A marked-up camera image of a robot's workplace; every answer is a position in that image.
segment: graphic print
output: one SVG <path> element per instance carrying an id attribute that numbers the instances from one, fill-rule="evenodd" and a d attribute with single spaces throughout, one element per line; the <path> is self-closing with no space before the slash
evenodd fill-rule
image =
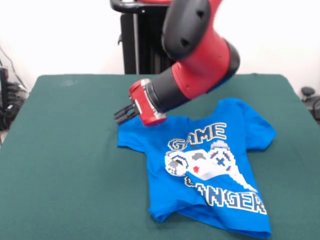
<path id="1" fill-rule="evenodd" d="M 206 181 L 220 175 L 229 175 L 243 188 L 257 193 L 239 172 L 236 159 L 223 140 L 211 144 L 210 151 L 203 149 L 187 152 L 169 151 L 164 157 L 165 169 L 176 177 L 185 177 L 186 172 Z"/>

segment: table surface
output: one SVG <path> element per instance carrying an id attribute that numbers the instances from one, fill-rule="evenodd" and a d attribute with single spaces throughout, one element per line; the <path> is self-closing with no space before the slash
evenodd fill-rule
<path id="1" fill-rule="evenodd" d="M 117 147 L 113 119 L 129 104 L 129 86 L 142 77 L 46 75 L 37 80 L 0 150 L 0 239 L 249 239 L 178 214 L 164 223 L 149 215 L 146 157 Z M 277 131 L 265 152 L 248 153 L 268 209 L 271 239 L 317 239 L 316 122 L 287 79 L 263 74 L 236 75 L 169 115 L 205 117 L 225 97 L 247 102 Z"/>

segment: red robot arm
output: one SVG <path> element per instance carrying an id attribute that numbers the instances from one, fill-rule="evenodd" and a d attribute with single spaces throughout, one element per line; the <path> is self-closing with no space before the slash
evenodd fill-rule
<path id="1" fill-rule="evenodd" d="M 172 1 L 163 24 L 162 46 L 176 63 L 152 81 L 143 79 L 130 88 L 134 113 L 128 116 L 128 107 L 117 112 L 118 124 L 135 115 L 145 126 L 159 124 L 166 112 L 210 92 L 237 72 L 237 50 L 213 28 L 221 1 Z"/>

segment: cable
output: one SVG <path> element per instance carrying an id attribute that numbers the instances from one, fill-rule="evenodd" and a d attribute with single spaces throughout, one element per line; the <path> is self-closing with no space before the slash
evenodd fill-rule
<path id="1" fill-rule="evenodd" d="M 1 46 L 0 46 L 0 51 L 1 51 L 1 52 L 3 53 L 3 55 L 10 61 L 12 71 L 14 72 L 16 78 L 19 80 L 19 82 L 20 82 L 21 85 L 24 87 L 24 89 L 27 89 L 26 86 L 25 86 L 25 84 L 22 82 L 22 80 L 20 79 L 20 77 L 17 75 L 16 70 L 15 70 L 15 66 L 14 66 L 14 63 L 12 62 L 11 58 L 8 57 L 8 55 L 5 53 L 5 51 L 2 49 Z"/>

